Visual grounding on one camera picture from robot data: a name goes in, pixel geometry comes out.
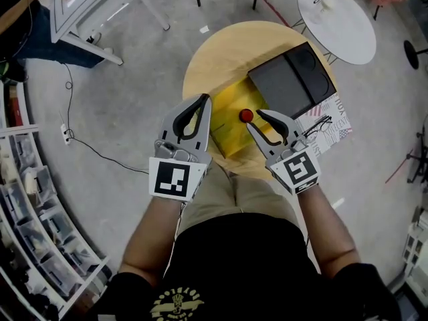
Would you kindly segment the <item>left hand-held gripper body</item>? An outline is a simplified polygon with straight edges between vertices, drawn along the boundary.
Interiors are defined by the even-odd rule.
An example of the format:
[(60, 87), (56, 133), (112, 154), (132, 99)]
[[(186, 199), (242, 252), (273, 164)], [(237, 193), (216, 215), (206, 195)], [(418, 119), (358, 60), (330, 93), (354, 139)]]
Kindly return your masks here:
[(182, 203), (192, 201), (211, 161), (208, 152), (191, 153), (173, 143), (157, 140), (154, 156), (149, 158), (150, 195)]

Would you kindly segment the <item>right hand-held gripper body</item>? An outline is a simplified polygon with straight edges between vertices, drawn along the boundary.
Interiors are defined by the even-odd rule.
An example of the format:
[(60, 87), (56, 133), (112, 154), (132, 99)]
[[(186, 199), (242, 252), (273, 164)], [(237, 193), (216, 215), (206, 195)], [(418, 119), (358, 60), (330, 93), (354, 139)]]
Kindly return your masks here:
[(291, 195), (317, 185), (321, 175), (318, 160), (303, 138), (298, 138), (265, 162), (266, 169)]

